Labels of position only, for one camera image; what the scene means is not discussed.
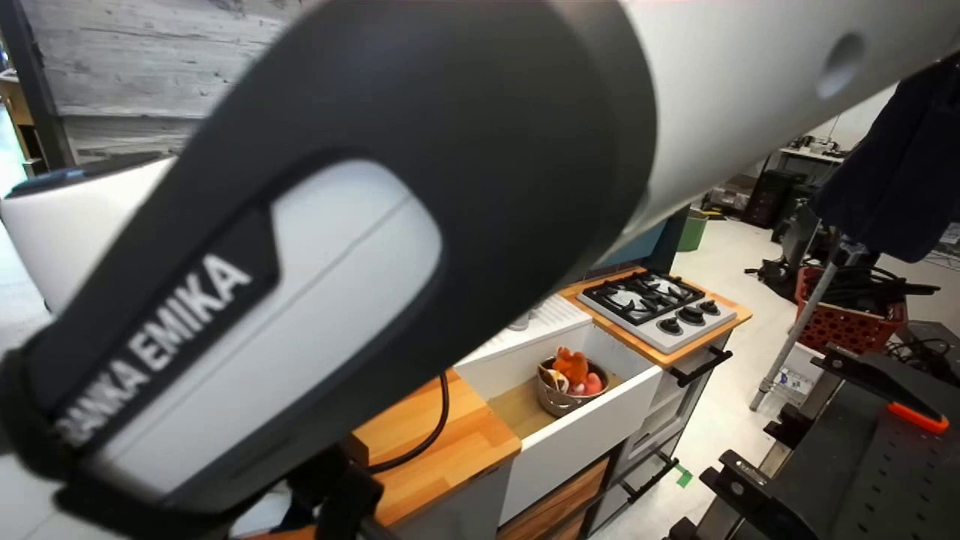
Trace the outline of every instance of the wall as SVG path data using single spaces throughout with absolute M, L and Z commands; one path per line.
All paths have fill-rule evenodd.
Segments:
M 6 193 L 14 189 L 25 177 L 25 154 L 19 146 L 11 121 L 0 104 L 0 197 L 6 197 Z M 41 298 L 26 277 L 6 227 L 0 224 L 0 353 L 6 348 L 14 348 L 41 320 L 47 320 Z
M 811 130 L 814 138 L 837 140 L 844 151 L 856 146 L 880 116 L 880 112 L 888 104 L 897 86 L 884 86 L 873 92 L 871 100 L 853 104 L 841 116 Z
M 178 151 L 314 0 L 22 0 L 81 161 Z

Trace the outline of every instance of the cabinet drawer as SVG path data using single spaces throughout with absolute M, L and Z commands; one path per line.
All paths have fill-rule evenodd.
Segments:
M 499 537 L 502 540 L 536 540 L 536 537 L 572 540 L 585 520 L 582 505 L 601 491 L 607 467 L 608 467 L 608 459 L 601 459 L 587 470 L 576 474 L 569 482 L 565 482 L 560 489 L 536 501 L 532 509 L 508 523 Z
M 548 418 L 536 405 L 532 380 L 536 365 L 559 348 L 582 350 L 615 385 L 593 403 L 565 418 Z M 646 424 L 664 374 L 639 350 L 593 324 L 545 334 L 518 348 L 474 357 L 456 368 L 522 439 L 522 450 L 511 463 L 502 526 L 630 439 Z
M 684 418 L 676 418 L 668 426 L 657 430 L 657 431 L 639 431 L 633 439 L 623 441 L 621 459 L 618 459 L 618 470 L 615 477 L 637 459 L 653 452 L 657 448 L 664 448 L 668 439 L 679 439 L 684 430 Z
M 659 435 L 672 420 L 681 418 L 681 408 L 684 408 L 684 395 L 672 395 L 668 403 L 659 403 L 653 415 L 643 424 L 643 431 L 651 439 Z

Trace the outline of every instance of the kitchen counter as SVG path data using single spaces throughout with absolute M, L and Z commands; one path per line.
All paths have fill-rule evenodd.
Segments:
M 378 474 L 385 482 L 385 499 L 378 505 L 381 526 L 404 527 L 412 520 L 418 523 L 427 513 L 445 513 L 451 508 L 468 508 L 471 513 L 477 508 L 458 501 L 463 491 L 471 491 L 468 482 L 477 477 L 508 474 L 508 501 L 503 491 L 495 496 L 499 505 L 503 505 L 503 526 L 522 508 L 536 501 L 540 491 L 548 491 L 556 482 L 560 482 L 565 474 L 576 474 L 579 463 L 590 463 L 593 452 L 601 456 L 623 435 L 637 431 L 646 424 L 643 410 L 653 410 L 653 405 L 668 403 L 668 395 L 679 393 L 676 380 L 659 378 L 659 368 L 653 365 L 676 365 L 684 360 L 696 362 L 693 357 L 703 357 L 703 348 L 750 320 L 745 305 L 708 293 L 731 310 L 734 318 L 679 348 L 676 353 L 659 353 L 633 334 L 618 330 L 590 305 L 579 303 L 579 292 L 593 282 L 602 279 L 579 282 L 548 298 L 535 318 L 514 324 L 451 368 L 452 408 L 441 439 L 413 463 Z M 608 395 L 567 415 L 565 420 L 532 415 L 536 410 L 535 398 L 517 398 L 514 393 L 517 386 L 522 391 L 528 385 L 535 371 L 532 365 L 548 357 L 559 341 L 607 360 L 621 378 L 621 386 L 615 386 Z M 353 435 L 370 448 L 370 463 L 385 463 L 421 445 L 431 431 L 438 410 L 441 391 L 438 380 L 430 380 L 407 398 L 361 426 Z M 298 531 L 272 540 L 310 537 L 311 531 Z

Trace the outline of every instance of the floor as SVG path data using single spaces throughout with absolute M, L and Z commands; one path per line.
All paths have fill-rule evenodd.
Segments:
M 755 277 L 745 272 L 746 266 L 760 266 L 763 258 L 781 258 L 781 245 L 772 243 L 772 232 L 728 220 L 708 222 L 699 251 L 679 255 L 672 266 L 679 277 L 753 310 L 753 320 L 728 339 L 734 360 L 714 371 L 681 439 L 679 459 L 693 477 L 718 465 L 722 450 L 739 450 L 745 459 L 760 463 L 772 448 L 763 426 L 788 398 L 785 391 L 773 391 L 755 415 L 746 408 L 794 318 L 791 303 L 767 292 Z M 960 289 L 958 266 L 934 258 L 921 263 L 884 258 L 882 266 L 906 277 L 910 282 L 939 285 L 943 292 L 936 298 L 912 298 L 910 315 L 921 320 L 943 320 L 960 334 L 960 305 L 954 303 Z M 714 491 L 699 480 L 681 487 L 679 477 L 679 470 L 664 477 L 637 508 L 593 537 L 664 540 L 679 520 L 688 515 L 699 523 L 714 501 Z

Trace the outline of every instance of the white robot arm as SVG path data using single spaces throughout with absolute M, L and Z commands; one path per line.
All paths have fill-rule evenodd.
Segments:
M 4 426 L 83 520 L 223 515 L 608 245 L 960 45 L 929 0 L 331 0 L 198 130 Z

